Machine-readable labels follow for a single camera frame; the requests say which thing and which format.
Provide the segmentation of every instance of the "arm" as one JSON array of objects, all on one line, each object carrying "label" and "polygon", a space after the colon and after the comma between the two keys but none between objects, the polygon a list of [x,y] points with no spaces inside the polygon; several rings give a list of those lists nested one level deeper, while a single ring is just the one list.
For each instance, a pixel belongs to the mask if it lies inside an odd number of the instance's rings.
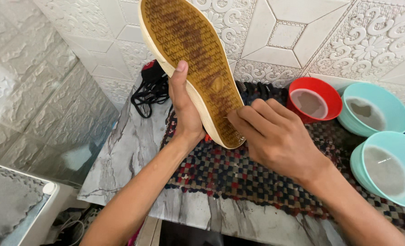
[{"label": "arm", "polygon": [[187,63],[181,61],[169,79],[169,95],[178,120],[173,138],[105,206],[81,246],[128,243],[178,165],[205,136],[198,111],[186,92],[187,70]]},{"label": "arm", "polygon": [[314,145],[301,119],[274,99],[228,114],[250,157],[320,198],[356,245],[403,246],[405,237],[346,181]]}]

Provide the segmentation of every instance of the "hand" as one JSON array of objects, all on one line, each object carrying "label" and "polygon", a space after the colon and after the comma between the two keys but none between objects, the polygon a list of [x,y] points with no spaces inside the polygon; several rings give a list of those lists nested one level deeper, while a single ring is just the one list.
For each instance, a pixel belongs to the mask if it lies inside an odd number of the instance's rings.
[{"label": "hand", "polygon": [[314,145],[301,119],[274,99],[256,99],[228,114],[228,120],[248,141],[250,157],[307,189],[333,167]]},{"label": "hand", "polygon": [[181,138],[192,150],[204,138],[205,131],[202,128],[199,113],[186,91],[188,69],[189,65],[186,61],[182,60],[178,63],[177,69],[169,78],[169,96],[178,120],[172,140]]}]

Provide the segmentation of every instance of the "forearm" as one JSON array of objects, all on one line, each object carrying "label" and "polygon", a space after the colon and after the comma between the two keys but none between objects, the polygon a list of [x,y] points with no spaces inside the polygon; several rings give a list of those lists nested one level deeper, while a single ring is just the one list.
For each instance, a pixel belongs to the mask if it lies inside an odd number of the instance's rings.
[{"label": "forearm", "polygon": [[403,234],[365,201],[333,165],[307,189],[325,203],[355,245],[405,245]]},{"label": "forearm", "polygon": [[128,242],[164,185],[191,151],[188,146],[183,138],[171,140],[105,206],[81,245],[122,245]]}]

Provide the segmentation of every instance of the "fingernail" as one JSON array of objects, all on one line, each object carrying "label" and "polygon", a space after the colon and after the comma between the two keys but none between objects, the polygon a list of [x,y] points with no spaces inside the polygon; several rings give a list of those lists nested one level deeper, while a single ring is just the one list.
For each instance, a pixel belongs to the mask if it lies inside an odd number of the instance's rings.
[{"label": "fingernail", "polygon": [[184,69],[186,69],[186,62],[181,60],[180,62],[178,62],[178,66],[177,69],[175,69],[175,71],[182,72],[184,71]]}]

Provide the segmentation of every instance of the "shoe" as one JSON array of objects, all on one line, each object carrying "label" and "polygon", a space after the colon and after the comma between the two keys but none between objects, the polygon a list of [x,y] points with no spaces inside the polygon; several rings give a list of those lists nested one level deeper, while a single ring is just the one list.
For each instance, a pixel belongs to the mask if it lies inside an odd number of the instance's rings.
[{"label": "shoe", "polygon": [[239,147],[245,138],[227,114],[243,102],[210,21],[186,0],[140,0],[139,19],[146,45],[168,76],[180,60],[189,64],[187,91],[210,137]]}]

